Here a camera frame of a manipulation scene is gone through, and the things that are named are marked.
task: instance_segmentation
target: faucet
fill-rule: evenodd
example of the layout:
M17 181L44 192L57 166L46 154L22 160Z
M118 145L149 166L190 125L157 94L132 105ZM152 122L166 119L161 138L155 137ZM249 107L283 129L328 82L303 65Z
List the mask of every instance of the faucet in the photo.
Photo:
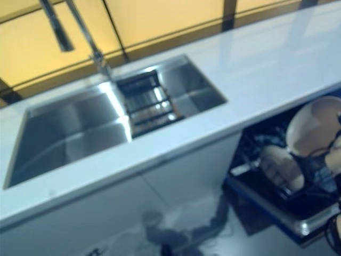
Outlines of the faucet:
M74 49L67 33L65 32L62 24L60 23L57 15L55 14L55 11L53 9L52 4L48 0L39 0L40 4L42 5L45 14L47 15L48 19L50 20L50 24L52 26L52 29L54 31L54 34L57 38L57 41L59 43L59 47L61 51L67 52L67 51L72 51ZM94 63L97 66L98 71L104 75L105 77L108 78L110 82L115 85L115 81L113 80L111 76L111 68L109 64L107 63L106 59L104 58L102 52L98 49L96 46L89 30L87 29L82 17L80 16L75 4L73 3L72 0L66 0L66 4L68 5L72 15L76 19L85 39L89 43L91 50L92 50L92 55L90 58L94 61Z

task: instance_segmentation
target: cabinet door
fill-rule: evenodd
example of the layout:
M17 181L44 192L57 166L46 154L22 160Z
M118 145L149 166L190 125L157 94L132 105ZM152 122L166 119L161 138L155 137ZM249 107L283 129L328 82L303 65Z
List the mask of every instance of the cabinet door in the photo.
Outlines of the cabinet door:
M221 188L240 135L222 138L142 175L170 206L215 193Z
M76 253L141 221L165 204L134 177L0 234L1 255Z

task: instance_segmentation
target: kitchen sink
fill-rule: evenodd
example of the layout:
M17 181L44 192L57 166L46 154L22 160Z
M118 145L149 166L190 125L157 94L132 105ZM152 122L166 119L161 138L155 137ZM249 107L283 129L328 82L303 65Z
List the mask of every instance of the kitchen sink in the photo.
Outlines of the kitchen sink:
M116 83L28 109L6 187L226 103L186 56L117 77Z

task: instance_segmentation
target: metal rack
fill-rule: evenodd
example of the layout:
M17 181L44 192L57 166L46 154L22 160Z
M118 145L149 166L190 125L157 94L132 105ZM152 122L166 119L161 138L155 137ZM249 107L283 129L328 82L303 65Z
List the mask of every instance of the metal rack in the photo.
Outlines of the metal rack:
M117 85L126 98L134 138L184 118L160 84L156 70L118 81Z
M329 218L339 212L336 183L324 156L297 157L305 178L304 187L290 193L274 185L260 167L259 154L269 145L286 148L286 131L301 106L244 130L226 183L250 200L299 244L323 233Z

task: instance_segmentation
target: bowl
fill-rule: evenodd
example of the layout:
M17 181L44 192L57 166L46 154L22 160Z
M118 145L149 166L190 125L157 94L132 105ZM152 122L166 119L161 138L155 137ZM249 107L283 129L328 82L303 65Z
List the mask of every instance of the bowl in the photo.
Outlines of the bowl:
M276 187L292 193L304 187L304 176L293 156L285 148L266 146L259 155L260 167Z
M291 120L286 142L290 151L300 157L318 156L328 152L329 145L341 130L338 115L341 99L322 97L305 105Z

